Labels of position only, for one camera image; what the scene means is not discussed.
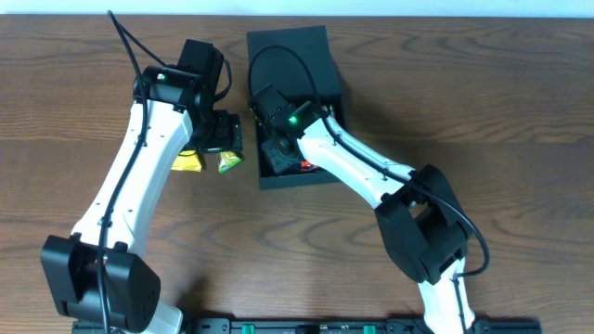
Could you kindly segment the red Pringles can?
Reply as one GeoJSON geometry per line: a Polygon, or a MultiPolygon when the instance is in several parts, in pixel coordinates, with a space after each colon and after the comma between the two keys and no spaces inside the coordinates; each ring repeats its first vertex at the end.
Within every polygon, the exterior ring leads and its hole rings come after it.
{"type": "Polygon", "coordinates": [[[310,161],[301,161],[298,167],[299,173],[311,173],[313,171],[319,170],[320,167],[312,164],[310,161]]]}

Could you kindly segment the green snack packet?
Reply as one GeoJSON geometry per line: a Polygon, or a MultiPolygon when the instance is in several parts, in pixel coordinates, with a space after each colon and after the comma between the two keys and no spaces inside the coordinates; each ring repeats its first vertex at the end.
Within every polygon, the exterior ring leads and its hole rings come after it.
{"type": "Polygon", "coordinates": [[[218,154],[218,172],[226,173],[241,162],[242,157],[239,153],[234,151],[220,152],[218,154]]]}

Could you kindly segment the yellow snack packet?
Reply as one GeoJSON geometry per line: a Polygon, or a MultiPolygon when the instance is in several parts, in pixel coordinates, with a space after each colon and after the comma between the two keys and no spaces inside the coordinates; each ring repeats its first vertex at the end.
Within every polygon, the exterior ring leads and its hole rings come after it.
{"type": "Polygon", "coordinates": [[[196,172],[202,171],[200,154],[196,150],[183,150],[175,158],[172,171],[196,172]]]}

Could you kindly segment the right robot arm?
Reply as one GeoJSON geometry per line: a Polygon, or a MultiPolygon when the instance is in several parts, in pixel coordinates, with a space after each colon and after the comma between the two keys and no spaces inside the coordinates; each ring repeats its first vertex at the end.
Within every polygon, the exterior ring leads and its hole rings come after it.
{"type": "Polygon", "coordinates": [[[373,209],[384,248],[416,282],[423,320],[434,333],[466,333],[475,315],[464,284],[468,241],[475,227],[437,168],[417,171],[382,156],[346,132],[329,112],[296,106],[268,84],[250,108],[272,141],[269,159],[310,162],[333,174],[373,209]]]}

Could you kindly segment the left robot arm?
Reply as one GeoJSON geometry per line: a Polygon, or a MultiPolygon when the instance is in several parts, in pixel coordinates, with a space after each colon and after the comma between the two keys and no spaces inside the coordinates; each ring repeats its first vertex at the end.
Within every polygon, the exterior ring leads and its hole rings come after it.
{"type": "Polygon", "coordinates": [[[130,122],[92,205],[67,238],[50,236],[41,264],[57,312],[108,333],[179,333],[183,313],[163,301],[145,263],[152,216],[184,150],[239,153],[239,116],[214,109],[230,68],[212,44],[188,39],[175,64],[134,82],[130,122]]]}

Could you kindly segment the black open gift box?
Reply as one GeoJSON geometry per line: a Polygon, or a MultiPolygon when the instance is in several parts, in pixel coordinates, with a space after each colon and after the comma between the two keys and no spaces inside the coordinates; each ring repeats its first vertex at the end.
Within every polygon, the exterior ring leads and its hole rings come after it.
{"type": "MultiPolygon", "coordinates": [[[[272,84],[290,102],[299,106],[312,101],[313,91],[307,72],[312,73],[321,102],[341,127],[345,127],[342,76],[330,53],[327,29],[311,26],[247,33],[255,92],[272,84]]],[[[337,183],[339,179],[319,169],[311,173],[275,175],[260,145],[268,139],[261,125],[255,124],[259,187],[262,190],[337,183]]]]}

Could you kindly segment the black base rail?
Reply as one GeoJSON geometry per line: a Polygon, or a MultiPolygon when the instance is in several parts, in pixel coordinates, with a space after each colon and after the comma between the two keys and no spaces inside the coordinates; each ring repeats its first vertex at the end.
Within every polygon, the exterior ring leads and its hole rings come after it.
{"type": "MultiPolygon", "coordinates": [[[[232,321],[225,318],[201,318],[183,325],[182,334],[430,334],[432,331],[417,318],[386,321],[232,321]]],[[[542,334],[537,321],[476,320],[467,333],[542,334]]]]}

